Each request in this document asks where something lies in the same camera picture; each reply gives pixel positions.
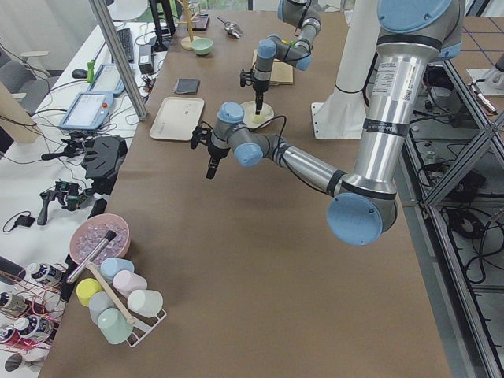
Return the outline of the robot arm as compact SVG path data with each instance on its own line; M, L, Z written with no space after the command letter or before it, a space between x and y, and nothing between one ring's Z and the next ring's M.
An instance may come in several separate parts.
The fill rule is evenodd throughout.
M268 158L303 183L331 197L328 225L350 245L377 240L395 222L395 166L409 132L425 70L461 49L462 1L358 1L354 6L335 89L312 105L319 139L356 139L354 167L345 172L292 146L281 135L262 135L236 102L221 105L214 126L198 126L191 147L209 152L213 178L228 154L244 167Z
M277 16L297 28L300 34L290 43L276 34L260 40L254 67L240 73L240 86L250 85L255 91L257 116L262 111L264 93L269 89L273 62L278 60L299 70L307 70L312 61L313 41L321 30L321 20L311 1L281 1Z

